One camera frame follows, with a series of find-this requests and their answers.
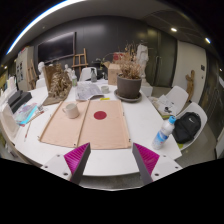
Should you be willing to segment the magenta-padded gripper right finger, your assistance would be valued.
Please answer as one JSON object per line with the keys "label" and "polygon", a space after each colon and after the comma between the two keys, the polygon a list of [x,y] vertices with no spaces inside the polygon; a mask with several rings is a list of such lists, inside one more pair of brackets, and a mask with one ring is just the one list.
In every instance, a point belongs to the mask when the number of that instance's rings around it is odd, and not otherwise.
{"label": "magenta-padded gripper right finger", "polygon": [[168,155],[159,155],[137,143],[133,144],[132,153],[136,160],[144,185],[152,183],[182,169],[182,167]]}

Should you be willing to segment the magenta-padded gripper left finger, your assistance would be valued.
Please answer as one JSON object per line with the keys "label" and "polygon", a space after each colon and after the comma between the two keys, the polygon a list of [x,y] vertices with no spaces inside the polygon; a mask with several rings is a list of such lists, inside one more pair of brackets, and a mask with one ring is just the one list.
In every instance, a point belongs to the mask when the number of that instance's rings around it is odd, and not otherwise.
{"label": "magenta-padded gripper left finger", "polygon": [[90,144],[86,143],[65,155],[56,154],[42,166],[42,169],[78,185],[90,153]]}

